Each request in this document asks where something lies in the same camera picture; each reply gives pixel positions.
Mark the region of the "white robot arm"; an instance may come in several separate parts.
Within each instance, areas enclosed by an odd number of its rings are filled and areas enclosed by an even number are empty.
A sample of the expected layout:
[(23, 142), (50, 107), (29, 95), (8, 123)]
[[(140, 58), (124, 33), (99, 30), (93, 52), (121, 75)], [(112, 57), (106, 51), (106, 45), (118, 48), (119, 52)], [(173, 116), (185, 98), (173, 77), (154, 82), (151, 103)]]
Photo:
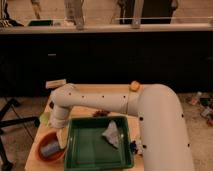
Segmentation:
[(151, 84), (134, 92), (127, 85), (66, 84), (51, 92), (52, 122), (76, 106), (137, 118), (144, 171), (195, 171), (180, 100), (166, 85)]

